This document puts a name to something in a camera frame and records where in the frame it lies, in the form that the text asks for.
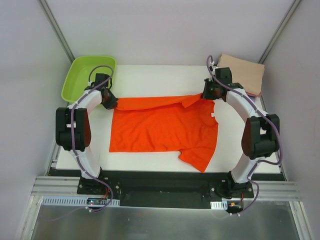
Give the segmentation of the orange t shirt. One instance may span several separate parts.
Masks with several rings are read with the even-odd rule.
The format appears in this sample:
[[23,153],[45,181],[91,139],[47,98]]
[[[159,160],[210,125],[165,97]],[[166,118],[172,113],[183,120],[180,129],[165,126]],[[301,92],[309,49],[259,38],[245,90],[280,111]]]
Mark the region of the orange t shirt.
[[202,95],[125,97],[114,109],[112,153],[179,152],[179,159],[205,172],[217,147],[215,102]]

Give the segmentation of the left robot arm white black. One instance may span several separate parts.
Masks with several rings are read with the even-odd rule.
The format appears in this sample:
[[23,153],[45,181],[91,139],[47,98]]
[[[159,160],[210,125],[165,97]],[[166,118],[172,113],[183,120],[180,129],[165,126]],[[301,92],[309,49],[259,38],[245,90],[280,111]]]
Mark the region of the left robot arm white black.
[[97,73],[81,97],[67,107],[59,107],[55,112],[55,141],[69,152],[77,162],[81,176],[91,179],[88,188],[99,195],[105,191],[106,183],[99,178],[101,167],[95,159],[90,144],[92,132],[89,115],[97,106],[107,110],[116,108],[118,98],[111,92],[109,83],[112,76]]

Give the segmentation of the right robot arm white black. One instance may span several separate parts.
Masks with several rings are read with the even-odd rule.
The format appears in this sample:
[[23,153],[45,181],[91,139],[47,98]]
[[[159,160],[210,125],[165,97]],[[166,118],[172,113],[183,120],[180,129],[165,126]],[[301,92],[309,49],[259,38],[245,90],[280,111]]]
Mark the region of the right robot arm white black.
[[225,184],[225,192],[237,197],[243,191],[244,183],[261,163],[278,166],[283,160],[280,138],[280,119],[276,114],[259,110],[239,83],[232,82],[228,67],[207,67],[211,78],[205,79],[202,98],[222,99],[241,117],[244,130],[241,138],[242,155],[237,165],[230,171],[231,181]]

